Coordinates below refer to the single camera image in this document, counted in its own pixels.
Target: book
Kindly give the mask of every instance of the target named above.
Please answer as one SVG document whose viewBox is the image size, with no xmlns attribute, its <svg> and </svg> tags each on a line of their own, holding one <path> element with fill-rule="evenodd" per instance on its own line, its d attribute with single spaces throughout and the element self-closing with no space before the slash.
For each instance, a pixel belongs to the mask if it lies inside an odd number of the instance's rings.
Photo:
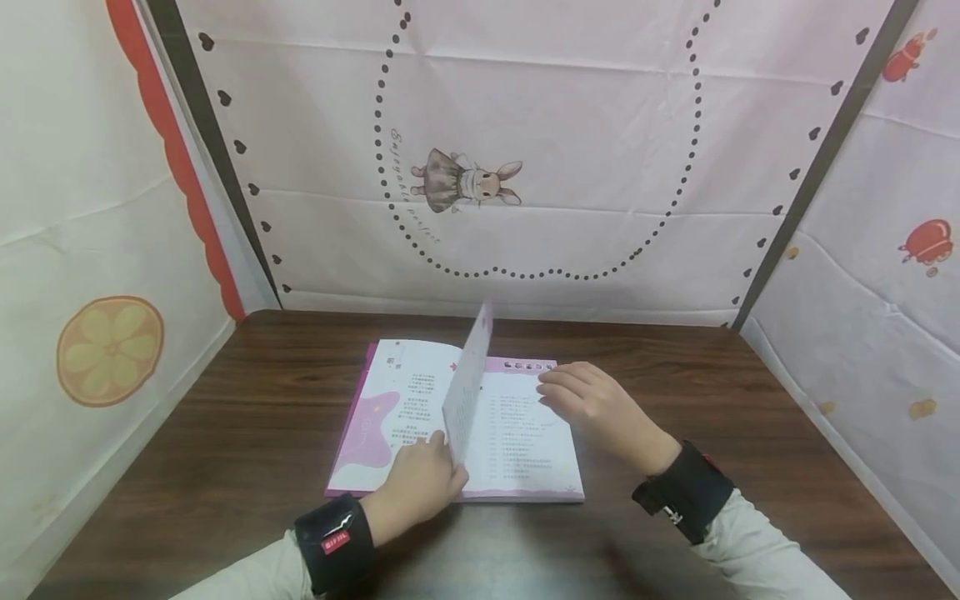
<svg viewBox="0 0 960 600">
<path fill-rule="evenodd" d="M 325 495 L 373 492 L 404 445 L 440 429 L 469 473 L 458 501 L 583 502 L 570 427 L 537 393 L 556 361 L 490 357 L 492 329 L 485 303 L 463 348 L 371 344 Z"/>
</svg>

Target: black wristband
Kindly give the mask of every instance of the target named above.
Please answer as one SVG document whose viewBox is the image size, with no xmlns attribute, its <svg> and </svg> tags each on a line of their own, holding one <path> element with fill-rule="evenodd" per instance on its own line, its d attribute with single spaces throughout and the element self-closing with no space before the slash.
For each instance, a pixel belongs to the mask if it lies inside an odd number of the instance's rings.
<svg viewBox="0 0 960 600">
<path fill-rule="evenodd" d="M 704 542 L 707 527 L 732 493 L 733 482 L 684 441 L 677 460 L 662 475 L 640 484 L 633 499 L 650 515 L 666 512 L 690 543 L 697 545 Z"/>
<path fill-rule="evenodd" d="M 359 578 L 373 559 L 373 538 L 363 507 L 345 493 L 294 522 L 297 545 L 314 595 Z"/>
</svg>

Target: white sleeve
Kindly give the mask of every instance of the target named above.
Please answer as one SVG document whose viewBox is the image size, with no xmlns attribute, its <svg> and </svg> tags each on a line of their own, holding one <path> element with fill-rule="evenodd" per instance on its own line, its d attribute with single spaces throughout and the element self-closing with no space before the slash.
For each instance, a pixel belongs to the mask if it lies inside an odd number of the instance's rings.
<svg viewBox="0 0 960 600">
<path fill-rule="evenodd" d="M 293 531 L 173 600 L 310 600 L 310 573 Z"/>
<path fill-rule="evenodd" d="M 745 600 L 850 600 L 740 490 L 733 490 L 693 551 L 717 566 Z"/>
</svg>

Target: wooden desk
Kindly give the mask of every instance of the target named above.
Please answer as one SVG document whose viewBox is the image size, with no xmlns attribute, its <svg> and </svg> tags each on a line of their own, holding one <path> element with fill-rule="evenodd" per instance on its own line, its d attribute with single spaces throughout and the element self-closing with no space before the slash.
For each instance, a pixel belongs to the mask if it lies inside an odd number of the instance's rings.
<svg viewBox="0 0 960 600">
<path fill-rule="evenodd" d="M 367 344 L 469 321 L 261 312 L 237 329 L 33 598 L 167 598 L 277 540 L 323 492 Z M 589 360 L 709 453 L 853 598 L 950 598 L 777 380 L 726 329 L 497 322 L 491 352 Z M 466 506 L 338 597 L 727 598 L 635 476 L 575 440 L 587 503 Z"/>
</svg>

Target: rabbit illustration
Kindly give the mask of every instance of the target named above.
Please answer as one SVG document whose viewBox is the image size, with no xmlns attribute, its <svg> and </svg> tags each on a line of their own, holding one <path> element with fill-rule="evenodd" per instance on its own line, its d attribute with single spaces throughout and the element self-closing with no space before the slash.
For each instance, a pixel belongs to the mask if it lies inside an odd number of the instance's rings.
<svg viewBox="0 0 960 600">
<path fill-rule="evenodd" d="M 502 182 L 519 173 L 523 162 L 509 162 L 495 173 L 485 171 L 476 163 L 470 163 L 463 154 L 451 152 L 445 155 L 436 148 L 430 151 L 426 166 L 413 167 L 414 177 L 423 178 L 423 185 L 410 189 L 415 196 L 426 196 L 426 202 L 434 212 L 458 212 L 459 201 L 476 201 L 480 205 L 491 198 L 504 204 L 519 205 L 520 197 Z"/>
</svg>

